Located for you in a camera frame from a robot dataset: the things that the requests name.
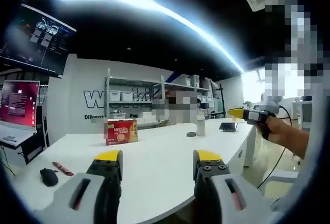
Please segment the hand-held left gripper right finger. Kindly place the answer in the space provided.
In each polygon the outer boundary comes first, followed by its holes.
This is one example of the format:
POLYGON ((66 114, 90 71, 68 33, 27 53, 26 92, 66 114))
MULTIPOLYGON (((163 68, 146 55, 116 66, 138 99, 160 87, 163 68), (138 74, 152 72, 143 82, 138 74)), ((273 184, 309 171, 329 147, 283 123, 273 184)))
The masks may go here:
POLYGON ((194 223, 276 223, 281 217, 261 191, 213 152, 194 150, 193 180, 194 223))

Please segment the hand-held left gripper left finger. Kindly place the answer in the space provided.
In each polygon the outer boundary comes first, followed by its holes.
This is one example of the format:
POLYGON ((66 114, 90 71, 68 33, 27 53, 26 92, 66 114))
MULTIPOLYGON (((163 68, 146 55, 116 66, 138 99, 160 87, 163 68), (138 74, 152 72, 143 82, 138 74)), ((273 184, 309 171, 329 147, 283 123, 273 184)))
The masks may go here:
POLYGON ((123 151, 100 153, 87 172, 72 176, 33 215, 40 223, 117 223, 122 177, 123 151))

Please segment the person's right hand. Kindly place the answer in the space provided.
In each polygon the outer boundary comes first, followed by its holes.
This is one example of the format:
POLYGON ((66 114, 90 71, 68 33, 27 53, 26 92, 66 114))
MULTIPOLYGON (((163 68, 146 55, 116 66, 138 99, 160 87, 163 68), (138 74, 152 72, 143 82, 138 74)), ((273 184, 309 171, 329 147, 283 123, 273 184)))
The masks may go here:
POLYGON ((256 123, 255 126, 267 141, 280 145, 285 140, 287 124, 277 117, 268 116, 264 123, 256 123))

